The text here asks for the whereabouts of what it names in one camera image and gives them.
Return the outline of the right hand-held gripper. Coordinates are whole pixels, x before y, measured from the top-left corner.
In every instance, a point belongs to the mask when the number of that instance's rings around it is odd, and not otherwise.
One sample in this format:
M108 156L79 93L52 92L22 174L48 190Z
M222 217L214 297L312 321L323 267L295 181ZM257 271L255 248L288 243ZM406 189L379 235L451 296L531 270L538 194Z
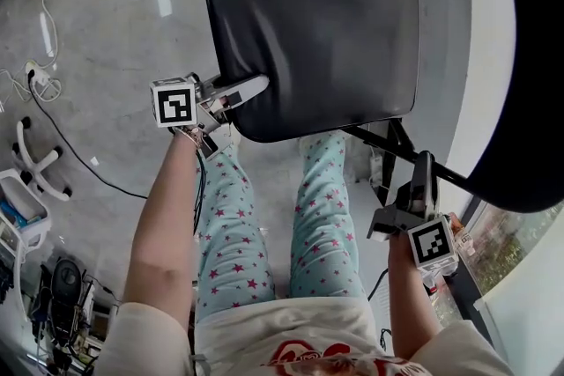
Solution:
M411 183L398 189L393 203L375 211L367 232L368 239L379 242L395 235L406 236L427 291L436 291L436 277L452 274L458 266L451 221L436 212L438 185L433 163L429 151L419 153Z

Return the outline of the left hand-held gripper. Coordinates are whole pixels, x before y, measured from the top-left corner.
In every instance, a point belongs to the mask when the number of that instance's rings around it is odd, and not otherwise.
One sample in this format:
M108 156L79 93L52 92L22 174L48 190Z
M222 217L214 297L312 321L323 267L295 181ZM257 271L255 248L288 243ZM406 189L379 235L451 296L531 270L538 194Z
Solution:
M265 91L269 83L265 75L237 82L217 75L201 82L195 73L153 81L153 116L158 128L199 129L204 157L212 159L232 143L229 125L212 112L212 105L217 101L223 109L235 109Z

